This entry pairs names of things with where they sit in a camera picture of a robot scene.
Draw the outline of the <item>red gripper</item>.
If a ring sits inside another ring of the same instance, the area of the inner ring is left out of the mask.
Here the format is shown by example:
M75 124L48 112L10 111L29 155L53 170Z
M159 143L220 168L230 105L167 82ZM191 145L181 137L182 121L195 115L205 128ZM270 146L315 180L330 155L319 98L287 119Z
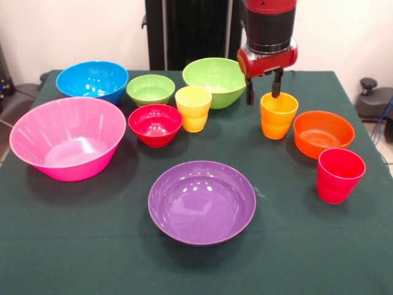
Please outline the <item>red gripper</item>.
M254 89L252 78L264 76L274 71L271 95L278 98L281 93L283 69L292 66L298 57L298 47L294 38L289 47L278 53L255 53L247 46L238 50L239 67L246 78L246 103L254 104Z

